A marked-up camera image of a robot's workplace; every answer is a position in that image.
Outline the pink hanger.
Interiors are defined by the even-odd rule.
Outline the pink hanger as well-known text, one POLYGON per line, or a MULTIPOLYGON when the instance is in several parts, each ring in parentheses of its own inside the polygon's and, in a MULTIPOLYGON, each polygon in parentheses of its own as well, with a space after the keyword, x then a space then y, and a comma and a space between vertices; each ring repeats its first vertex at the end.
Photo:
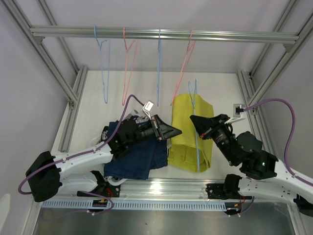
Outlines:
POLYGON ((174 90, 174 93, 173 93, 173 96, 172 96, 172 100, 171 100, 171 103, 170 103, 171 106, 173 105, 174 100, 175 100, 175 98, 177 96, 177 92, 179 90, 180 84, 182 82, 182 79, 183 79, 183 76, 184 76, 184 73, 185 73, 185 69, 187 68, 187 66, 189 64, 191 55, 192 55, 192 53, 194 51, 194 47, 196 45, 196 41, 192 41, 193 34, 194 34, 194 30, 191 29, 190 35, 189 35, 189 40, 188 40, 188 45, 187 45, 186 53, 185 53, 185 57, 184 57, 184 61, 183 61, 182 66, 181 66, 181 70, 180 70, 180 73, 179 73, 179 78, 177 80, 176 87, 175 87, 175 90, 174 90))
POLYGON ((137 56, 138 39, 133 39, 132 42, 128 45, 127 40, 126 40, 126 27, 123 27, 123 41, 124 41, 124 46, 125 46, 125 50, 126 50, 126 56, 125 56, 122 105, 125 106, 127 94, 128 94, 129 88, 130 88, 130 83, 131 83, 131 79, 132 79, 132 75, 133 75, 133 71, 134 71, 134 64, 135 64, 135 60, 136 60, 136 56, 137 56), (130 70, 128 70, 130 50, 132 48, 134 49, 133 59, 132 59, 130 70))

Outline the light blue hanger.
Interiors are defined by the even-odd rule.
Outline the light blue hanger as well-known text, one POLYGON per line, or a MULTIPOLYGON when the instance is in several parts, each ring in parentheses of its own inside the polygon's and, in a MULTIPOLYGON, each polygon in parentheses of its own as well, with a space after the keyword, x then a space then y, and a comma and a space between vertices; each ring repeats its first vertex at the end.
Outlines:
MULTIPOLYGON (((188 81, 188 91, 189 96, 191 100, 191 104, 193 107, 193 115, 196 114, 196 95, 198 94, 198 88, 197 88, 197 80, 194 80, 194 91, 191 92, 191 82, 188 81)), ((196 131, 196 128, 194 128, 195 131, 195 143, 196 143, 196 154, 197 154, 197 172, 200 172, 200 149, 199 149, 199 142, 198 142, 198 133, 196 131)))
POLYGON ((160 81, 161 81, 161 29, 158 30, 158 59, 157 59, 157 106, 160 104, 160 81))
POLYGON ((103 100, 105 104, 108 104, 109 100, 109 85, 110 85, 110 68, 111 68, 111 40, 104 39, 102 41, 99 40, 97 26, 94 26, 94 38, 96 40, 99 54, 100 54, 100 71, 101 71, 101 79, 102 79, 102 86, 103 86, 103 100), (105 49, 104 44, 107 44, 107 65, 105 66, 105 49))

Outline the olive yellow trousers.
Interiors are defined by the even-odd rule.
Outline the olive yellow trousers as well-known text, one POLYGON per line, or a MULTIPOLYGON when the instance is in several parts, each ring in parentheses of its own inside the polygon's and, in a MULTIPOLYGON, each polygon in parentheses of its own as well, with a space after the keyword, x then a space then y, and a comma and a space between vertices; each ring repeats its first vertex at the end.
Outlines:
MULTIPOLYGON (((172 106, 172 126, 181 130, 182 134, 170 140, 171 147, 168 154, 168 163, 175 167, 198 173, 195 131, 190 119, 191 115, 193 115, 193 107, 189 94, 177 95, 172 106)), ((198 94, 196 95, 195 115, 206 118, 214 116, 213 106, 198 94)), ((198 137, 198 142, 200 149, 200 172, 205 172, 211 167, 213 141, 204 141, 198 137)))

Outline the navy blue trousers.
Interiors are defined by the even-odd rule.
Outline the navy blue trousers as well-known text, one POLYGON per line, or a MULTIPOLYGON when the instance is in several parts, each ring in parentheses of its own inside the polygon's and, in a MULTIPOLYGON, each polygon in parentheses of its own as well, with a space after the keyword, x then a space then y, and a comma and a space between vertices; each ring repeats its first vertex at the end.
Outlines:
POLYGON ((104 176, 146 180, 151 169, 168 165, 167 142, 148 139, 129 147, 129 152, 104 165, 104 176))

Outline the grey white printed trousers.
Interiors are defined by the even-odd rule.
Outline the grey white printed trousers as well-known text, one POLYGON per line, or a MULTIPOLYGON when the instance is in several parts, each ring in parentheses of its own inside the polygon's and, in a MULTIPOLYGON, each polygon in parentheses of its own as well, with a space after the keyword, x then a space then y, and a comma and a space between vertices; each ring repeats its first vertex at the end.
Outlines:
MULTIPOLYGON (((139 115, 128 115, 124 120, 134 120, 136 122, 137 126, 141 126, 145 124, 148 121, 148 118, 145 116, 139 116, 139 115)), ((105 126, 102 130, 101 136, 100 136, 100 142, 106 141, 114 132, 117 124, 119 121, 113 121, 108 124, 108 126, 105 126)))

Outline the white plastic basket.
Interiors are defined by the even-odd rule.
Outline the white plastic basket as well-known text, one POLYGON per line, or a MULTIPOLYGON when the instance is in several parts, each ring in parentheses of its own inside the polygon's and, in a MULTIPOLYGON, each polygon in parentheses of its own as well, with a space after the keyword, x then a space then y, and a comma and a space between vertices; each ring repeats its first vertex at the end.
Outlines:
MULTIPOLYGON (((143 111, 136 111, 136 110, 134 110, 134 111, 132 111, 131 113, 129 113, 129 115, 139 115, 139 116, 145 116, 145 114, 143 113, 143 111)), ((109 145, 108 145, 108 142, 111 140, 111 137, 109 137, 106 141, 104 141, 104 143, 106 144, 106 146, 108 146, 109 147, 109 145)), ((121 156, 124 156, 124 155, 126 155, 128 152, 126 152, 126 153, 124 153, 124 154, 113 154, 113 157, 112 157, 112 159, 111 160, 109 160, 109 162, 108 163, 110 163, 111 161, 113 161, 116 157, 121 157, 121 156)), ((128 180, 128 179, 119 179, 119 178, 114 178, 114 177, 106 177, 107 179, 108 179, 108 181, 112 184, 112 185, 120 185, 120 184, 122 184, 124 181, 126 181, 126 180, 128 180)))

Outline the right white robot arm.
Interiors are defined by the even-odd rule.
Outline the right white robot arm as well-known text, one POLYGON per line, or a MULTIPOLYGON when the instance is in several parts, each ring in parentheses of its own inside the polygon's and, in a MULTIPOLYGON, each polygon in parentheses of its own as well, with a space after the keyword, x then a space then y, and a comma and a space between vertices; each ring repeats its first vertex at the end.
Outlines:
POLYGON ((289 173, 283 162, 262 149, 263 143, 249 131, 236 136, 225 114, 216 117, 191 115, 201 140, 212 140, 230 166, 242 176, 228 174, 223 184, 208 184, 210 199, 259 197, 296 205, 299 212, 313 215, 313 191, 289 173))

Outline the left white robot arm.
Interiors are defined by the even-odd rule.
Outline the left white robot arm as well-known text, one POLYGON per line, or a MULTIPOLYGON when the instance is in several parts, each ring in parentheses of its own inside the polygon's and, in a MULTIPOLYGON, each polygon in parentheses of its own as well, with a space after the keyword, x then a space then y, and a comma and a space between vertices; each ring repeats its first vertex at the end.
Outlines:
POLYGON ((25 174, 35 202, 57 194, 100 196, 110 177, 146 180, 150 170, 167 166, 167 140, 182 134, 158 115, 130 116, 103 131, 106 138, 89 149, 55 156, 46 151, 36 158, 25 174))

